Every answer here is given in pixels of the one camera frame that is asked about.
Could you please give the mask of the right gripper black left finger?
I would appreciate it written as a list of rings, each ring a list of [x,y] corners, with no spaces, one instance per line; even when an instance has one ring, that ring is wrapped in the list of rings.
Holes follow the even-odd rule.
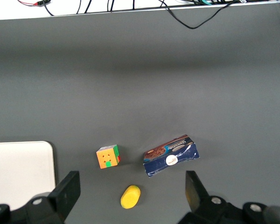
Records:
[[[27,223],[64,224],[80,194],[79,171],[70,171],[48,196],[39,196],[27,203]]]

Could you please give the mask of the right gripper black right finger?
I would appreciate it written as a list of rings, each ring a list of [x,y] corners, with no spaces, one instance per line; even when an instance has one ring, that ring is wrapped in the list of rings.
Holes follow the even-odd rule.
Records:
[[[191,212],[180,224],[243,224],[242,210],[219,196],[211,196],[195,171],[187,171],[185,194]]]

